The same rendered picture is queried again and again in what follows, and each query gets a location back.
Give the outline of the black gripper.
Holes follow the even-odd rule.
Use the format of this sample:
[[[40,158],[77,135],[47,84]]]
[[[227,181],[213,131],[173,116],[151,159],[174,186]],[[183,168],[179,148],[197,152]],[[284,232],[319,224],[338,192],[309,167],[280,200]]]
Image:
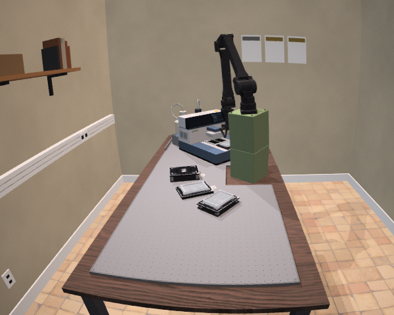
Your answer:
[[[227,129],[226,129],[226,127],[227,127]],[[224,123],[224,124],[221,124],[221,127],[220,127],[219,129],[220,129],[220,131],[222,132],[224,138],[226,138],[226,137],[227,137],[227,131],[228,131],[228,129],[229,129],[229,120],[228,120],[227,117],[225,117],[225,123]],[[224,129],[225,129],[225,134],[224,134],[224,132],[223,132]]]

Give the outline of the white microplate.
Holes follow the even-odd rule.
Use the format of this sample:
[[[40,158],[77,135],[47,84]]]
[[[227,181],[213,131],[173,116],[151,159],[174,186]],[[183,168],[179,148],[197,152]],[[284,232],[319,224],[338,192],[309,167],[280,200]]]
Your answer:
[[[222,205],[226,204],[232,198],[234,198],[233,194],[219,190],[218,192],[207,197],[206,199],[203,199],[202,203],[217,209]]]
[[[224,147],[229,147],[230,146],[230,140],[223,141],[222,143],[220,142],[219,144],[221,146],[224,146]]]
[[[196,192],[206,191],[207,189],[209,189],[208,186],[204,183],[204,181],[182,184],[180,185],[180,188],[184,194],[192,194]]]

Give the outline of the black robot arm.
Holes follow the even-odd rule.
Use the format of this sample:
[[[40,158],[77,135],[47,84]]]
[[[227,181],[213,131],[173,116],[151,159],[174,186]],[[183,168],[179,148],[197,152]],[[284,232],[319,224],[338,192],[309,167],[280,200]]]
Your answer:
[[[231,62],[236,76],[233,78],[234,91],[237,95],[241,96],[241,114],[257,114],[255,97],[253,96],[253,93],[256,93],[257,91],[257,84],[252,76],[249,76],[245,71],[234,45],[233,37],[233,34],[221,34],[217,41],[214,42],[215,52],[219,52],[221,58],[221,71],[223,78],[223,96],[221,105],[224,109],[221,108],[221,113],[224,114],[225,117],[228,117],[228,113],[234,111],[234,109],[230,108],[236,107],[230,74]],[[220,48],[225,49],[220,50]]]

